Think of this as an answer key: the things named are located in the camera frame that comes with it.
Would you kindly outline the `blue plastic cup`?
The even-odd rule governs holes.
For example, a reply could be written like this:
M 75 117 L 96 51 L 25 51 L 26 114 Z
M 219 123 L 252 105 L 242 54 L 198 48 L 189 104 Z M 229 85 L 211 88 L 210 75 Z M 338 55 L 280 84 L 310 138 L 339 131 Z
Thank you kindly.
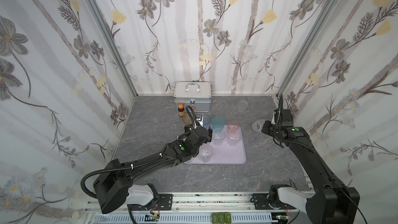
M 208 129 L 211 124 L 211 117 L 208 114 L 203 115 L 203 127 Z

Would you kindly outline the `clear tumbler glass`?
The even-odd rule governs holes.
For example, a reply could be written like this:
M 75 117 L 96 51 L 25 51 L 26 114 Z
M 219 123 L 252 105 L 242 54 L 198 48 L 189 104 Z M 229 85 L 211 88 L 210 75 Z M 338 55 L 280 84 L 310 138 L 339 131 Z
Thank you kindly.
M 224 129 L 216 128 L 212 131 L 212 143 L 216 146 L 222 145 L 224 139 L 226 137 L 226 133 Z

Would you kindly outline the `teal plastic cup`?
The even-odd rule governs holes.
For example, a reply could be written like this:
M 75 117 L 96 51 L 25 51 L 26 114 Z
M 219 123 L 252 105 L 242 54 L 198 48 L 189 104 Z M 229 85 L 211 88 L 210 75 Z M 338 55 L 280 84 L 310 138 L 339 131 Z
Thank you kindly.
M 226 118 L 222 115 L 215 116 L 211 120 L 212 129 L 223 129 L 226 124 Z

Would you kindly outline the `lilac plastic tray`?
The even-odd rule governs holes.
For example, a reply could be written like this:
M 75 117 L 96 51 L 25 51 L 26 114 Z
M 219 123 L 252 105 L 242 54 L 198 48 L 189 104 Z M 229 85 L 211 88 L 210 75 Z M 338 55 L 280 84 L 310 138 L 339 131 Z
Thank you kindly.
M 241 141 L 237 146 L 230 146 L 228 144 L 228 127 L 224 127 L 226 137 L 220 146 L 214 145 L 212 142 L 207 143 L 213 149 L 213 155 L 209 162 L 204 163 L 200 160 L 199 155 L 191 158 L 185 164 L 220 164 L 220 165 L 242 165 L 246 163 L 246 152 L 244 147 L 244 139 L 241 131 Z

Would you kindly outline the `small clear glass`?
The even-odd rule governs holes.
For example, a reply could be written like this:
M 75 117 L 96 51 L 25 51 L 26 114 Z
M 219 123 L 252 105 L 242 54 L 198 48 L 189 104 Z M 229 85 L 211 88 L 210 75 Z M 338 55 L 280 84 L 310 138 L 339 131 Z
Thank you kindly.
M 241 139 L 242 137 L 240 129 L 228 130 L 228 144 L 230 146 L 237 146 Z

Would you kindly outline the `pink drinking glass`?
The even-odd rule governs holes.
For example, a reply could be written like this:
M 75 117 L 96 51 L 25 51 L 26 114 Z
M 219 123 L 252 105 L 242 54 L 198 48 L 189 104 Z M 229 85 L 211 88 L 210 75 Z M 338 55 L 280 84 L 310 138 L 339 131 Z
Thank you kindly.
M 237 131 L 240 128 L 240 124 L 237 120 L 232 119 L 227 122 L 228 131 Z

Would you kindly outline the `amber drinking glass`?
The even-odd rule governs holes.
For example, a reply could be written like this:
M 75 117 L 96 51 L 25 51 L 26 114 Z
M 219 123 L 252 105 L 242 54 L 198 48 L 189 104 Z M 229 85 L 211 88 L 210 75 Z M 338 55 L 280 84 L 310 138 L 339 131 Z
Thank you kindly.
M 192 125 L 193 124 L 192 119 L 188 114 L 185 114 L 183 116 L 182 121 L 183 121 L 184 125 Z

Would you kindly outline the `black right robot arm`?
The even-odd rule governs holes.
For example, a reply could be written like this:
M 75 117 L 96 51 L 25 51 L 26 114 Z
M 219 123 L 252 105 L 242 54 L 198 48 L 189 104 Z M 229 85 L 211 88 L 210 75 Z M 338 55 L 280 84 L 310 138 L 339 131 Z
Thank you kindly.
M 310 135 L 303 127 L 296 127 L 293 115 L 284 108 L 283 96 L 278 98 L 272 121 L 265 121 L 261 132 L 272 137 L 281 148 L 289 148 L 299 160 L 312 182 L 314 191 L 305 193 L 288 185 L 272 185 L 268 203 L 273 208 L 290 205 L 305 213 L 313 224 L 352 224 L 360 195 L 347 187 L 327 166 L 315 149 Z

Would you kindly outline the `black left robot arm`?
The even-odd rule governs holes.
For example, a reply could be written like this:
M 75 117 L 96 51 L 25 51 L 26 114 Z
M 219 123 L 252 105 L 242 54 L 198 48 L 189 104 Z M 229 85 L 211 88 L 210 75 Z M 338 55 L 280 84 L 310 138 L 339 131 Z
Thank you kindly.
M 104 169 L 90 172 L 81 179 L 82 191 L 97 199 L 103 214 L 109 214 L 124 204 L 155 207 L 160 196 L 154 185 L 137 185 L 135 182 L 160 169 L 189 161 L 200 153 L 203 144 L 211 142 L 212 128 L 205 128 L 197 121 L 192 107 L 186 106 L 186 111 L 192 123 L 159 152 L 129 162 L 114 159 Z

